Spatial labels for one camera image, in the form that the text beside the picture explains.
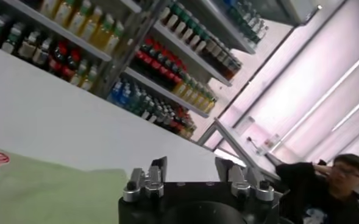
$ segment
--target metal frame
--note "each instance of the metal frame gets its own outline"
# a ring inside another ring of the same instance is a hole
[[[149,7],[143,9],[143,11],[139,13],[131,23],[129,23],[130,33],[126,33],[124,35],[129,37],[129,41],[126,43],[127,48],[119,60],[114,59],[109,66],[106,67],[104,76],[100,79],[95,91],[97,96],[106,99],[111,88],[114,86],[121,73],[128,67],[137,49],[140,47],[140,44],[144,41],[146,34],[156,23],[160,12],[164,9],[168,2],[169,0],[158,0],[152,2]]]

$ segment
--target bottle label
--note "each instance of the bottle label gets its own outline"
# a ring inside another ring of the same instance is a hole
[[[73,34],[77,34],[80,27],[83,25],[85,17],[81,15],[80,13],[77,13],[74,15],[74,18],[71,21],[71,24],[69,25],[68,30],[71,31]]]
[[[161,64],[159,62],[155,61],[155,60],[152,62],[151,65],[156,70],[158,70],[161,67]]]
[[[85,81],[83,82],[82,86],[80,88],[84,89],[84,90],[90,90],[90,88],[93,86],[93,84],[89,81]]]
[[[167,22],[167,28],[172,28],[172,26],[176,23],[176,21],[178,20],[178,16],[177,15],[172,15],[171,17],[170,17],[170,19],[168,20],[168,22]]]
[[[166,7],[159,16],[159,20],[165,20],[170,13],[169,7]]]
[[[23,41],[18,54],[26,59],[33,57],[35,46],[30,45],[28,42]]]
[[[196,50],[195,50],[195,53],[200,53],[202,50],[204,50],[204,48],[205,48],[205,46],[206,46],[206,42],[205,41],[201,41],[199,44],[198,44],[198,46],[197,46],[197,48],[196,48]]]
[[[14,46],[10,43],[3,43],[2,50],[6,53],[11,54],[14,50]]]
[[[61,5],[56,13],[54,21],[60,25],[64,25],[70,13],[71,13],[70,8],[68,8],[65,5]]]
[[[113,52],[114,48],[116,47],[116,45],[118,44],[118,41],[119,41],[118,37],[111,36],[109,41],[106,44],[105,52],[107,54],[111,54]]]
[[[186,24],[184,22],[180,22],[180,24],[177,26],[177,28],[175,29],[174,33],[177,36],[180,36],[180,34],[182,33],[182,31],[186,28]]]
[[[43,65],[47,59],[48,59],[48,53],[43,52],[41,49],[37,49],[37,51],[34,53],[33,61],[36,64]]]
[[[74,77],[72,77],[71,81],[69,81],[70,84],[77,86],[80,83],[80,77],[78,75],[74,75]]]
[[[141,118],[143,118],[144,120],[147,119],[149,116],[149,112],[148,111],[144,111],[143,115],[141,115]]]
[[[156,115],[152,115],[148,121],[154,123],[156,121],[156,118],[157,118]]]
[[[184,99],[187,99],[191,93],[193,93],[193,90],[192,89],[188,89],[187,92],[185,93],[185,95],[183,96]]]
[[[96,29],[95,23],[88,23],[84,28],[83,33],[80,37],[85,41],[89,41],[95,29]]]
[[[199,38],[199,35],[195,35],[193,37],[193,39],[191,39],[190,41],[190,47],[194,47],[198,42],[199,42],[200,38]]]
[[[52,17],[54,7],[56,6],[56,0],[45,0],[41,8],[41,14],[47,17]]]
[[[185,34],[182,37],[182,41],[186,41],[191,36],[191,34],[193,34],[193,30],[190,28],[187,28]]]

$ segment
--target green cloth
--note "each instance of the green cloth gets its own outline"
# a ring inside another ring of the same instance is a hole
[[[0,150],[0,224],[118,223],[123,170],[84,172]]]

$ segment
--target shelf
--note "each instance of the shelf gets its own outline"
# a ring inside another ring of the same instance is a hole
[[[29,16],[30,18],[38,21],[42,25],[46,26],[47,28],[53,30],[54,32],[58,33],[59,35],[67,38],[71,42],[78,45],[80,48],[86,50],[87,52],[95,55],[96,57],[104,60],[104,61],[110,61],[112,58],[108,54],[106,54],[103,51],[100,51],[99,49],[92,46],[90,43],[87,43],[83,39],[79,38],[75,34],[71,33],[66,28],[62,27],[61,25],[55,23],[51,19],[45,17],[40,12],[30,8],[28,5],[25,5],[25,3],[19,1],[19,0],[2,0],[3,2],[7,3],[8,5],[11,5],[12,7],[16,8],[23,14]]]
[[[121,0],[121,2],[126,5],[126,7],[130,8],[134,13],[141,12],[141,7],[133,0]]]
[[[194,107],[192,104],[184,101],[182,98],[176,96],[175,94],[169,92],[168,90],[164,89],[163,87],[161,87],[160,85],[156,84],[155,82],[149,80],[147,77],[137,73],[136,71],[134,71],[131,68],[126,68],[125,69],[125,73],[130,75],[131,77],[135,78],[136,80],[138,80],[139,82],[143,83],[144,85],[154,89],[156,92],[164,95],[165,97],[177,102],[178,104],[180,104],[181,106],[194,111],[195,113],[197,113],[198,115],[204,117],[204,118],[208,118],[209,115],[203,111],[201,111],[200,109]]]
[[[212,77],[219,80],[226,86],[232,86],[232,84],[223,77],[215,68],[208,64],[204,59],[202,59],[198,54],[196,54],[190,47],[188,47],[183,41],[178,39],[175,34],[170,30],[165,28],[159,21],[155,23],[154,28],[160,34],[162,34],[167,40],[169,40],[176,49],[182,51],[193,63],[198,64],[204,70],[206,70]]]
[[[228,48],[255,54],[255,49],[247,42],[247,38],[243,37],[228,17],[222,13],[223,1],[198,0],[197,4],[193,0],[179,0],[179,2]]]

